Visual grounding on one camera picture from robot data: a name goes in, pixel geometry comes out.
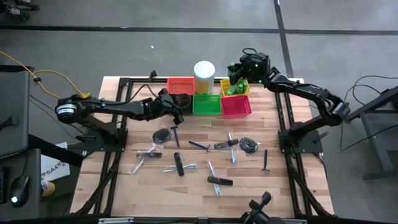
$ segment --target yellow cable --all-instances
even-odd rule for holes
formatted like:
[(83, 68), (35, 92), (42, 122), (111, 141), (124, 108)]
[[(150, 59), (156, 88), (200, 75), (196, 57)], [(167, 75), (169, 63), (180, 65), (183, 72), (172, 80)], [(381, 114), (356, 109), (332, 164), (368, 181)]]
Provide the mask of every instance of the yellow cable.
[[(32, 72), (32, 71), (30, 71), (25, 65), (23, 65), (23, 64), (20, 63), (18, 60), (16, 60), (16, 59), (14, 59), (13, 57), (11, 57), (10, 55), (4, 53), (3, 51), (0, 51), (0, 54), (3, 54), (3, 55), (5, 55), (6, 57), (8, 57), (9, 59), (11, 59), (11, 60), (15, 61), (16, 63), (18, 63), (18, 64), (19, 64), (20, 66), (22, 66), (25, 70), (27, 70), (27, 71), (30, 73), (30, 75), (33, 76), (33, 78), (37, 78), (37, 76), (35, 75), (35, 74), (37, 74), (37, 73), (43, 73), (43, 72), (54, 73), (54, 74), (57, 74), (57, 75), (62, 76), (62, 77), (65, 78), (66, 80), (68, 80), (68, 82), (75, 88), (75, 90), (76, 90), (77, 92), (79, 92), (79, 94), (80, 94), (82, 97), (86, 98), (86, 97), (88, 97), (88, 96), (90, 95), (89, 93), (82, 93), (82, 92), (76, 87), (76, 85), (75, 85), (66, 75), (64, 75), (64, 74), (62, 74), (62, 73), (60, 73), (60, 72), (56, 72), (56, 71), (52, 71), (52, 70), (40, 70), (40, 71), (37, 71), (37, 72)], [(60, 97), (59, 97), (58, 95), (56, 95), (56, 94), (54, 94), (54, 93), (52, 93), (52, 92), (46, 90), (46, 89), (44, 88), (43, 84), (42, 84), (40, 81), (38, 81), (37, 83), (40, 85), (40, 87), (43, 89), (44, 92), (48, 93), (48, 94), (51, 95), (51, 96), (54, 96), (54, 97), (60, 99)]]
[(84, 93), (82, 93), (82, 92), (76, 87), (76, 85), (75, 85), (66, 75), (64, 75), (64, 74), (62, 74), (62, 73), (60, 73), (60, 72), (56, 72), (56, 71), (52, 71), (52, 70), (40, 70), (40, 71), (34, 72), (33, 74), (36, 75), (36, 74), (38, 74), (38, 73), (43, 73), (43, 72), (54, 73), (54, 74), (57, 74), (57, 75), (62, 76), (63, 78), (65, 78), (66, 80), (68, 80), (68, 82), (74, 87), (74, 89), (75, 89), (77, 92), (79, 92), (79, 94), (80, 94), (81, 96), (84, 95)]

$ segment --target green object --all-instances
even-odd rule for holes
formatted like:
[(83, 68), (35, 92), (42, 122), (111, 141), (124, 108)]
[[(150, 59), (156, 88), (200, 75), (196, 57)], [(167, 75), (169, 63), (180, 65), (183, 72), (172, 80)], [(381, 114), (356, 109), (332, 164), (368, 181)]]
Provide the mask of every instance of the green object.
[(220, 95), (194, 95), (193, 114), (202, 116), (217, 116), (221, 114)]
[(244, 83), (243, 83), (243, 91), (242, 91), (242, 93), (245, 93), (246, 90), (248, 90), (248, 83), (247, 83), (247, 82), (244, 82)]
[(237, 88), (238, 94), (242, 94), (242, 91), (243, 91), (243, 85), (242, 85), (242, 84), (239, 84), (239, 85), (238, 85), (238, 88)]
[(237, 86), (236, 86), (236, 85), (233, 85), (233, 86), (231, 86), (231, 87), (228, 89), (228, 91), (226, 92), (226, 94), (227, 94), (227, 96), (232, 96), (232, 95), (235, 95), (235, 94), (236, 94), (236, 91), (237, 91)]

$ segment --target computer mouse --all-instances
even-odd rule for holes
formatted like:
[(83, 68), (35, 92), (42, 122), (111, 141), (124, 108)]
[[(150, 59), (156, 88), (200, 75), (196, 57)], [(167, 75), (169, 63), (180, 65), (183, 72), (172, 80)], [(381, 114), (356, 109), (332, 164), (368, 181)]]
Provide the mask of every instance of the computer mouse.
[(26, 175), (15, 178), (10, 187), (9, 198), (13, 207), (23, 206), (29, 198), (29, 177)]

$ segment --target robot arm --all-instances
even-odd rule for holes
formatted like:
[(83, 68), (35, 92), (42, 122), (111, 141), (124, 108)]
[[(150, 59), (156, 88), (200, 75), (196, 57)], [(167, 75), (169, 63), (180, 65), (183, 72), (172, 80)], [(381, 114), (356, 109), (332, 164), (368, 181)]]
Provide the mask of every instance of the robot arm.
[(254, 49), (243, 49), (243, 53), (240, 63), (228, 67), (231, 85), (240, 78), (246, 78), (249, 82), (262, 83), (264, 88), (274, 93), (290, 93), (311, 100), (318, 107), (319, 116), (305, 123), (295, 123), (290, 128), (288, 144), (297, 144), (307, 133), (322, 126), (337, 126), (349, 115), (348, 104), (327, 89), (289, 80), (278, 69), (271, 67), (269, 57), (264, 53), (257, 53)]
[(176, 125), (182, 123), (184, 118), (180, 111), (177, 95), (167, 93), (166, 89), (159, 92), (159, 96), (153, 100), (146, 98), (140, 101), (115, 102), (99, 100), (96, 98), (82, 98), (73, 95), (69, 98), (58, 100), (55, 112), (58, 120), (67, 123), (79, 123), (87, 128), (93, 129), (92, 113), (106, 113), (125, 115), (137, 121), (150, 121), (171, 114), (174, 116)]

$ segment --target wooden table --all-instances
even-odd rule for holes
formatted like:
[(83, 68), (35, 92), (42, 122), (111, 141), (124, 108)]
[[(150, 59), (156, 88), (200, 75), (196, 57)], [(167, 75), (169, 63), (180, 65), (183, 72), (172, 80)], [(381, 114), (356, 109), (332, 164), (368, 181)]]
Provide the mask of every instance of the wooden table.
[[(99, 97), (114, 100), (119, 78), (104, 77)], [(133, 93), (141, 85), (143, 83), (135, 83)], [(151, 83), (150, 86), (157, 93), (165, 87), (165, 83)], [(264, 211), (270, 216), (293, 217), (285, 158), (279, 151), (277, 140), (277, 131), (280, 127), (275, 95), (264, 89), (262, 85), (251, 85), (250, 88), (252, 114), (239, 119), (223, 119), (221, 116), (185, 116), (185, 121), (178, 126), (180, 148), (177, 149), (175, 139), (172, 139), (163, 151), (163, 158), (145, 161), (136, 175), (129, 174), (129, 171), (139, 162), (136, 159), (137, 151), (149, 149), (150, 137), (162, 125), (171, 127), (174, 124), (171, 116), (149, 122), (129, 119), (127, 122), (129, 137), (119, 166), (112, 216), (239, 218), (244, 212), (249, 211), (250, 200), (260, 201), (261, 195), (268, 191), (272, 195), (272, 200)], [(219, 84), (215, 84), (214, 93), (221, 93)], [(147, 97), (152, 95), (147, 88), (143, 88), (135, 100)], [(312, 117), (307, 100), (291, 96), (291, 101), (296, 121), (306, 121)], [(96, 117), (105, 122), (111, 121), (111, 116), (107, 114), (97, 114)], [(236, 153), (238, 163), (233, 164), (229, 151), (206, 152), (188, 143), (189, 140), (203, 145), (223, 142), (228, 140), (230, 129), (234, 131), (235, 138), (250, 137), (260, 142), (259, 152), (250, 158), (238, 150)], [(270, 173), (261, 170), (265, 149), (269, 151), (267, 168), (271, 170)], [(173, 156), (175, 152), (181, 153), (183, 164), (196, 163), (198, 169), (187, 170), (183, 177), (179, 177), (176, 172), (163, 173), (162, 170), (166, 166), (175, 164)], [(83, 161), (71, 212), (81, 208), (97, 187), (103, 157), (103, 152), (95, 152)], [(234, 181), (232, 187), (220, 186), (222, 197), (217, 197), (213, 184), (206, 181), (210, 175), (206, 166), (208, 159), (211, 159), (218, 177)], [(303, 154), (302, 159), (308, 188), (324, 208), (333, 213), (321, 162), (311, 154)], [(298, 185), (297, 189), (300, 208), (304, 211), (302, 193)], [(104, 191), (103, 208), (106, 204), (107, 191), (108, 189)]]

